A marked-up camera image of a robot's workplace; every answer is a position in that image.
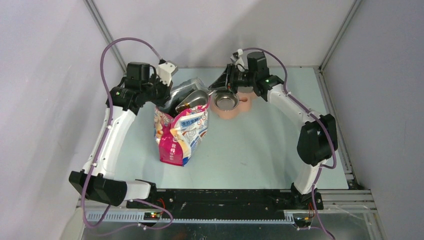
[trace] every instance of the white wall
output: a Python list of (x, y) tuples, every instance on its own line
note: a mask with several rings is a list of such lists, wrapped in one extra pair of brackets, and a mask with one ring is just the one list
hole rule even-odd
[[(106, 43), (81, 0), (1, 3), (0, 239), (57, 240), (104, 116)], [(117, 83), (112, 55), (105, 66)]]
[[(288, 66), (319, 65), (353, 0), (97, 0), (114, 38), (141, 38), (184, 66), (226, 66), (238, 48), (263, 47)], [(127, 62), (153, 54), (120, 43)], [(270, 60), (270, 65), (277, 65)]]
[(422, 239), (424, 4), (363, 1), (324, 77), (390, 240)]

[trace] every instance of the white table surface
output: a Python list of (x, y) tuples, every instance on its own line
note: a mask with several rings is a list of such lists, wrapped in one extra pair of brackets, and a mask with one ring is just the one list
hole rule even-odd
[[(223, 68), (183, 68), (174, 76), (174, 85), (199, 77), (208, 86)], [(314, 69), (289, 67), (288, 88), (318, 112), (327, 111)], [(284, 79), (282, 68), (271, 73)], [(209, 129), (194, 155), (184, 166), (159, 161), (154, 139), (154, 105), (138, 112), (123, 142), (115, 179), (142, 179), (167, 189), (289, 189), (301, 169), (296, 146), (299, 129), (275, 106), (262, 98), (252, 109), (231, 120), (222, 120), (209, 110)], [(337, 167), (324, 168), (320, 189), (347, 189), (340, 155)]]

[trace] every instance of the pet food bag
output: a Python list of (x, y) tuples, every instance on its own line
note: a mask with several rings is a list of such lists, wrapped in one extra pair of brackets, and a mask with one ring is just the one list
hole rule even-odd
[(208, 107), (187, 108), (176, 117), (154, 110), (155, 140), (159, 146), (160, 161), (184, 166), (208, 132)]

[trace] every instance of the metal bowl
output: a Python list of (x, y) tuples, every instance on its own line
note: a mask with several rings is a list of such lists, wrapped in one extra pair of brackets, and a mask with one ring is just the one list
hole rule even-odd
[(222, 111), (231, 111), (239, 105), (239, 98), (232, 93), (218, 92), (213, 97), (213, 103)]

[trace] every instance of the metal beam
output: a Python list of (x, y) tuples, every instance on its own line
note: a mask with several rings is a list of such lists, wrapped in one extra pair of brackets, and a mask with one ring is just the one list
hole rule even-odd
[[(114, 38), (112, 37), (111, 32), (106, 26), (106, 23), (103, 20), (103, 17), (100, 14), (99, 9), (97, 8), (94, 0), (84, 0), (84, 2), (106, 43), (110, 44), (111, 42), (113, 42)], [(119, 49), (116, 45), (114, 45), (112, 46), (111, 50), (120, 68), (125, 73), (127, 70), (127, 65), (125, 64), (124, 58), (122, 57)]]
[(321, 71), (324, 71), (324, 69), (327, 67), (327, 64), (329, 63), (329, 60), (331, 56), (333, 55), (335, 49), (340, 43), (340, 40), (342, 39), (343, 35), (346, 32), (346, 29), (348, 28), (349, 24), (351, 23), (353, 17), (357, 13), (357, 10), (359, 6), (361, 5), (362, 0), (355, 0), (352, 4), (352, 6), (349, 9), (349, 12), (347, 13), (346, 17), (344, 18), (343, 23), (340, 26), (340, 29), (338, 30), (337, 34), (335, 35), (334, 40), (331, 43), (330, 48), (328, 49), (327, 53), (325, 54), (324, 59), (321, 62), (321, 65), (319, 65), (319, 69)]

